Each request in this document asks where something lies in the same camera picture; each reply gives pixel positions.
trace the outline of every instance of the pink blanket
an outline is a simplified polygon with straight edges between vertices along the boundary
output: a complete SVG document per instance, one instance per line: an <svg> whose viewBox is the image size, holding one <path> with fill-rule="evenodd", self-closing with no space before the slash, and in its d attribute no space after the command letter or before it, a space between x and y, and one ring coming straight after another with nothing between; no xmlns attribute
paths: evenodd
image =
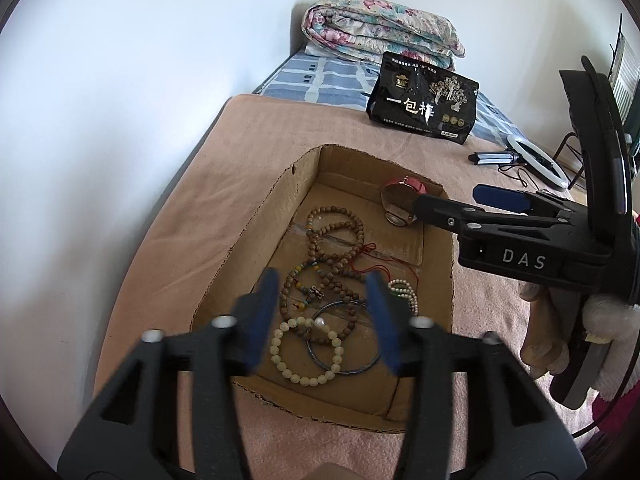
<svg viewBox="0 0 640 480"><path fill-rule="evenodd" d="M96 391L143 330L186 332L194 310L226 252L282 171L307 150L336 143L397 162L442 184L450 198L473 202L475 184L517 189L494 168L470 164L470 152L495 150L469 137L464 146L372 124L363 112L242 95L228 102L209 138L146 234L123 282L102 347ZM478 336L495 330L518 351L528 308L517 282L453 267L453 332ZM546 390L545 380L540 386ZM463 466L463 388L455 388L454 468ZM392 477L401 434L376 434L300 420L263 405L236 388L242 437L258 480L299 479L335 462L370 480ZM187 400L182 407L186 409ZM556 405L571 430L591 420L589 405L576 412ZM190 464L190 434L182 428L181 456Z"/></svg>

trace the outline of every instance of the black plastic bag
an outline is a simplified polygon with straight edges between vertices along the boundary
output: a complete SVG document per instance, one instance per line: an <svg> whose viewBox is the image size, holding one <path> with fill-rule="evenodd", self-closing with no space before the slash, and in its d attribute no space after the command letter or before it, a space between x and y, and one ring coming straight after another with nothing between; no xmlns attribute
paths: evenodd
<svg viewBox="0 0 640 480"><path fill-rule="evenodd" d="M367 114L387 126L464 144L476 122L479 86L455 72L385 52Z"/></svg>

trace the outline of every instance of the silver screw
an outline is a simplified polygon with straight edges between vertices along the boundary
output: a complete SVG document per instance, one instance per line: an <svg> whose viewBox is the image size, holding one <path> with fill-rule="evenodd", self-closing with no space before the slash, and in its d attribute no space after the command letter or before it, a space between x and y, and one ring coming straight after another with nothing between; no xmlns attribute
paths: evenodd
<svg viewBox="0 0 640 480"><path fill-rule="evenodd" d="M486 345L499 345L502 344L500 338L495 332L485 332L482 336L482 342Z"/></svg>
<svg viewBox="0 0 640 480"><path fill-rule="evenodd" d="M145 343L159 343L163 338L164 332L157 329L145 330L142 333L142 336L140 336L140 339L142 339L142 341Z"/></svg>
<svg viewBox="0 0 640 480"><path fill-rule="evenodd" d="M416 328L432 328L433 325L435 325L435 323L433 322L433 319L426 316L412 317L409 320L409 323L411 324L411 326Z"/></svg>
<svg viewBox="0 0 640 480"><path fill-rule="evenodd" d="M230 328L237 322L238 320L233 316L218 316L211 320L211 325L215 328Z"/></svg>

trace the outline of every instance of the pearl bracelet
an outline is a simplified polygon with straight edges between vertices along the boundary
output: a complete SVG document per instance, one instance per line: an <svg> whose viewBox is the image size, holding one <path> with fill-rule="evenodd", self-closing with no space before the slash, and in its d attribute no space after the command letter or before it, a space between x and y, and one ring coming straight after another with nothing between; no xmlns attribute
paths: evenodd
<svg viewBox="0 0 640 480"><path fill-rule="evenodd" d="M407 280L391 280L388 283L391 293L398 298L409 301L409 309L414 316L418 315L418 296L416 296L411 284Z"/></svg>
<svg viewBox="0 0 640 480"><path fill-rule="evenodd" d="M300 377L287 368L286 362L280 357L280 344L282 336L285 332L288 332L290 328L297 326L311 328L315 326L326 333L326 336L331 340L331 345L334 347L334 364L331 369L318 377ZM342 341L338 337L335 330L331 330L324 319L317 317L315 320L310 317L300 316L298 318L291 318L286 323L281 323L280 327L273 331L273 338L271 339L271 346L269 347L271 353L271 362L276 365L276 368L282 372L282 376L288 379L294 384L300 384L300 386L318 386L318 384L325 384L327 381L333 379L340 371L340 364L342 363L342 356L344 354L344 348L342 348Z"/></svg>

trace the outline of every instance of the floral quilt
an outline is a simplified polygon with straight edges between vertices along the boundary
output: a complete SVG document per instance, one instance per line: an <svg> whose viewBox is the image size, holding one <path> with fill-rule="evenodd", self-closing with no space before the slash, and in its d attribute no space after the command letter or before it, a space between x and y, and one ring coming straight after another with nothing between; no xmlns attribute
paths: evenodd
<svg viewBox="0 0 640 480"><path fill-rule="evenodd" d="M464 57L453 24L442 16L386 0L319 0L307 9L307 53L380 64L386 51L453 70Z"/></svg>

